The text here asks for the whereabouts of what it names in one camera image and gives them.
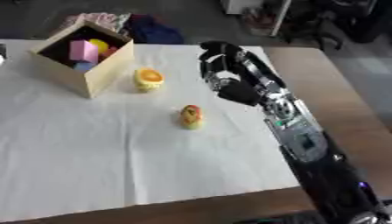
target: cardboard box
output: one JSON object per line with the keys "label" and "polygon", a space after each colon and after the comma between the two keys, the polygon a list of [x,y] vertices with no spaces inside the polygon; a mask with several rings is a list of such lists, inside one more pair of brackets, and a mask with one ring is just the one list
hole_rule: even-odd
{"label": "cardboard box", "polygon": [[[83,73],[74,70],[77,61],[69,59],[70,42],[78,39],[101,39],[117,47],[118,51]],[[51,79],[84,97],[93,98],[132,63],[134,44],[130,38],[97,24],[80,20],[35,46],[31,49],[31,56],[36,63],[44,67],[46,75]]]}

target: table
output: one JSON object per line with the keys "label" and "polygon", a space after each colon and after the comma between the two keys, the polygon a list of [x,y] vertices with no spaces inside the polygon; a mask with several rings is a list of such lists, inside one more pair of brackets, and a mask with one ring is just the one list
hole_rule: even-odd
{"label": "table", "polygon": [[[391,198],[391,135],[328,58],[310,48],[265,49],[276,70],[348,153],[376,192]],[[333,91],[339,97],[331,98]],[[42,223],[230,223],[264,215],[312,209],[299,188],[194,199],[101,212],[70,214]],[[37,223],[36,220],[19,223]]]}
{"label": "table", "polygon": [[[200,78],[196,45],[136,45],[124,74],[87,100],[39,75],[25,57],[31,41],[7,43],[0,220],[298,186],[261,109],[219,99]],[[248,49],[267,61],[261,47]],[[141,66],[165,75],[162,88],[136,91]],[[179,126],[187,104],[202,107],[202,129]]]}

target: white sheet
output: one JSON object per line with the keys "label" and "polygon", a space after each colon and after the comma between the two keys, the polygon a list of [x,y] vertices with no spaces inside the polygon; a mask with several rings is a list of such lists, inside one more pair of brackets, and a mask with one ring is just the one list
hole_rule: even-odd
{"label": "white sheet", "polygon": [[[262,48],[248,49],[266,60]],[[197,46],[135,51],[91,101],[33,74],[21,53],[0,67],[0,221],[298,185],[263,112],[207,88]],[[135,90],[141,66],[164,74],[157,92]],[[202,129],[177,125],[188,104],[203,109]]]}

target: robotic hand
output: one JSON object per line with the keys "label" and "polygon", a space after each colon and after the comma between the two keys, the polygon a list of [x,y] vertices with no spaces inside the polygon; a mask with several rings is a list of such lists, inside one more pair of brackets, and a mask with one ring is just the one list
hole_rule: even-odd
{"label": "robotic hand", "polygon": [[[201,77],[221,98],[262,106],[287,163],[327,223],[392,223],[370,185],[279,76],[239,46],[220,41],[200,46],[206,50],[199,57]],[[221,78],[221,71],[239,80]]]}

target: pink block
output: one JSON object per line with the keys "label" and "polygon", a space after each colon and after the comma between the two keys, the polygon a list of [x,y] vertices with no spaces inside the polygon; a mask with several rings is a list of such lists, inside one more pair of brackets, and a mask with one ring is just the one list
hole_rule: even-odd
{"label": "pink block", "polygon": [[98,63],[98,46],[91,44],[86,40],[71,41],[69,51],[70,60],[84,60],[92,63]]}

